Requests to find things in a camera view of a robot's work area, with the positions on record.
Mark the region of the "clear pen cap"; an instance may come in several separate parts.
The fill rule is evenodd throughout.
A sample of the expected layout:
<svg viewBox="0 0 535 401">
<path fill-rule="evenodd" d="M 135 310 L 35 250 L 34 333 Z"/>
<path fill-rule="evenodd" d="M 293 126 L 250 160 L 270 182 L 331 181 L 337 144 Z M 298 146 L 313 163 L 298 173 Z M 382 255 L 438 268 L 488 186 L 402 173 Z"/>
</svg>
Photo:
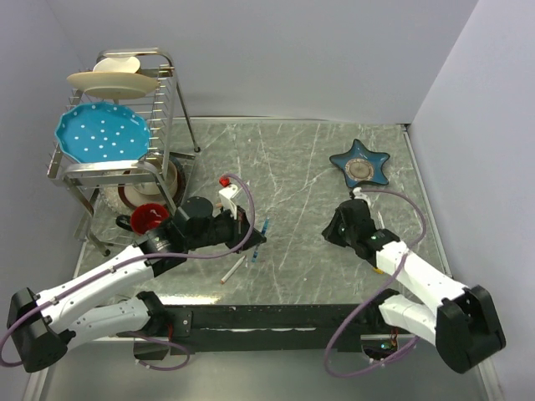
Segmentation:
<svg viewBox="0 0 535 401">
<path fill-rule="evenodd" d="M 384 229 L 385 228 L 385 223 L 384 223 L 384 219 L 383 219 L 383 216 L 381 215 L 380 211 L 377 211 L 377 219 L 378 219 L 379 228 L 380 229 Z"/>
</svg>

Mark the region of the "white orange pen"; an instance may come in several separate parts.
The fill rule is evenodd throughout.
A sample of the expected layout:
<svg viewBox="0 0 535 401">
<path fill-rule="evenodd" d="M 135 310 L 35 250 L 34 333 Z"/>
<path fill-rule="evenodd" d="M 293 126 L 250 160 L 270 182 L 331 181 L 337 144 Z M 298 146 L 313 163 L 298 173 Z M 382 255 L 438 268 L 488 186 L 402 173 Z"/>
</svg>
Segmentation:
<svg viewBox="0 0 535 401">
<path fill-rule="evenodd" d="M 230 270 L 221 278 L 220 283 L 224 285 L 229 278 L 237 271 L 237 269 L 244 263 L 247 259 L 246 255 L 242 255 L 239 260 L 230 268 Z"/>
</svg>

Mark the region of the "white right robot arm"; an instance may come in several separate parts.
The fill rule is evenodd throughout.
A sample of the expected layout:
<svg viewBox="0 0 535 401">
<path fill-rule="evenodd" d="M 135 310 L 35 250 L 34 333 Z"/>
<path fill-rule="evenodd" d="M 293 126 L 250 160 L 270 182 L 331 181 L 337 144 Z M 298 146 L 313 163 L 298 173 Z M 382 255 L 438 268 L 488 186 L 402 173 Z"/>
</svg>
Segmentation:
<svg viewBox="0 0 535 401">
<path fill-rule="evenodd" d="M 389 282 L 343 320 L 329 339 L 327 352 L 368 305 L 374 305 L 365 314 L 372 331 L 385 332 L 389 327 L 406 330 L 415 340 L 433 345 L 456 373 L 467 372 L 506 347 L 490 292 L 453 280 L 420 258 L 392 231 L 377 228 L 366 200 L 342 202 L 322 235 L 336 246 L 350 247 L 360 259 L 390 275 Z M 399 282 L 419 301 L 391 291 L 390 282 Z"/>
</svg>

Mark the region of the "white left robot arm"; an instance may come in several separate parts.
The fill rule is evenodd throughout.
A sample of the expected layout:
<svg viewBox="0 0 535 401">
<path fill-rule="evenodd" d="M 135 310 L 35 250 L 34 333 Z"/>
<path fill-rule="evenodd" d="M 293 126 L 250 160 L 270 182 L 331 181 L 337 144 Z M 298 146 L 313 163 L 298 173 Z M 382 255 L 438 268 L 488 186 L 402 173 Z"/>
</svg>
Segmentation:
<svg viewBox="0 0 535 401">
<path fill-rule="evenodd" d="M 141 292 L 123 304 L 103 307 L 100 303 L 195 259 L 196 249 L 223 244 L 233 253 L 265 243 L 265 235 L 254 226 L 254 212 L 221 208 L 214 216 L 212 211 L 208 199 L 190 198 L 173 216 L 84 275 L 39 293 L 29 288 L 14 293 L 8 332 L 1 341 L 13 341 L 20 359 L 2 361 L 2 366 L 21 366 L 35 373 L 97 338 L 126 332 L 159 334 L 168 317 L 153 292 Z"/>
</svg>

